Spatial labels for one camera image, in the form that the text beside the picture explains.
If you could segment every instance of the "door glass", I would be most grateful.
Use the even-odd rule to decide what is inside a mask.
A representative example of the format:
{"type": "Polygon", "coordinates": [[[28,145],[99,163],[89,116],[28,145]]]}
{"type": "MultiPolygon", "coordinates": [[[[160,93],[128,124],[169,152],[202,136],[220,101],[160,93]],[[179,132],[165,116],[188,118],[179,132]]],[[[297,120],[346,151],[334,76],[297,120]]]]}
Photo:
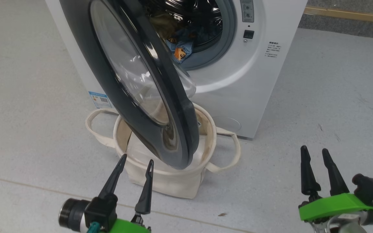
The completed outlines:
{"type": "Polygon", "coordinates": [[[92,2],[90,14],[96,35],[117,79],[144,112],[158,123],[167,124],[168,114],[159,90],[123,27],[100,0],[92,2]]]}

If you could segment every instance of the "basket handle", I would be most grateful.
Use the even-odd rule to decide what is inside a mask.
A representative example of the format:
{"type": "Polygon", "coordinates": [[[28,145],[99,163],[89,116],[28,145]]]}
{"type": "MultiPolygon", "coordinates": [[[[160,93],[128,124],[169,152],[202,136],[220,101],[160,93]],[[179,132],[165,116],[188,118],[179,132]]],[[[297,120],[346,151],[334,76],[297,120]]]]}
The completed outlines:
{"type": "Polygon", "coordinates": [[[223,128],[219,128],[219,127],[217,127],[217,134],[230,135],[232,137],[232,140],[234,141],[235,154],[234,154],[234,157],[232,158],[231,163],[229,165],[223,167],[223,168],[220,168],[220,167],[214,165],[213,163],[209,162],[205,166],[205,168],[208,171],[211,171],[212,173],[218,173],[218,172],[221,172],[221,171],[224,171],[224,170],[227,170],[229,168],[234,167],[241,158],[241,146],[240,146],[240,142],[238,141],[237,134],[235,134],[233,132],[230,132],[228,130],[225,130],[223,128]]]}
{"type": "Polygon", "coordinates": [[[90,112],[90,114],[87,116],[86,118],[86,128],[87,130],[92,133],[95,138],[103,145],[105,146],[108,146],[108,147],[112,147],[112,148],[115,148],[115,145],[114,145],[114,139],[110,138],[110,137],[106,137],[106,136],[103,136],[103,135],[100,135],[98,133],[96,133],[95,131],[93,131],[92,129],[92,121],[93,119],[99,115],[100,113],[104,113],[104,112],[110,112],[110,113],[114,113],[114,114],[118,114],[119,113],[112,109],[112,108],[109,108],[109,109],[96,109],[94,110],[93,112],[90,112]]]}

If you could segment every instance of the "washing machine door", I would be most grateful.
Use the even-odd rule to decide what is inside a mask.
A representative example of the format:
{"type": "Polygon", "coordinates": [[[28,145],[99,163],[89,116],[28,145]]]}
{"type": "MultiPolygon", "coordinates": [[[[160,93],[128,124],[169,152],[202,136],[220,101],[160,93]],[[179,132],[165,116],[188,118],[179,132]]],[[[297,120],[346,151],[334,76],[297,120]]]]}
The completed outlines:
{"type": "Polygon", "coordinates": [[[194,105],[141,4],[60,3],[87,63],[131,130],[163,162],[186,168],[199,142],[194,105]]]}

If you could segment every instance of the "gold trim strip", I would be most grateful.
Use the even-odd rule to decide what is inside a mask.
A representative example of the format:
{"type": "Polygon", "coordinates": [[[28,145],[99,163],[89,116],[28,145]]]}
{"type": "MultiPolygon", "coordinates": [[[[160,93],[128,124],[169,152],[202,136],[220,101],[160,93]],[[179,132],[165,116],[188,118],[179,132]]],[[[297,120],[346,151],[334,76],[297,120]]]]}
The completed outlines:
{"type": "Polygon", "coordinates": [[[318,6],[306,6],[304,13],[307,15],[322,15],[342,19],[355,19],[373,22],[373,14],[371,13],[361,13],[342,9],[328,9],[318,6]]]}

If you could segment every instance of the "teal connector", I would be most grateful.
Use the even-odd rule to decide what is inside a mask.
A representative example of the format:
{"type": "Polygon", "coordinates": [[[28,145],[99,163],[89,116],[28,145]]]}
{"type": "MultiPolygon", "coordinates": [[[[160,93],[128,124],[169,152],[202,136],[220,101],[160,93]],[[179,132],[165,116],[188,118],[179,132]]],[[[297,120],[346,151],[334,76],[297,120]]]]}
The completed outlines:
{"type": "Polygon", "coordinates": [[[100,232],[100,224],[98,222],[92,222],[90,224],[89,230],[87,233],[99,233],[100,232]]]}

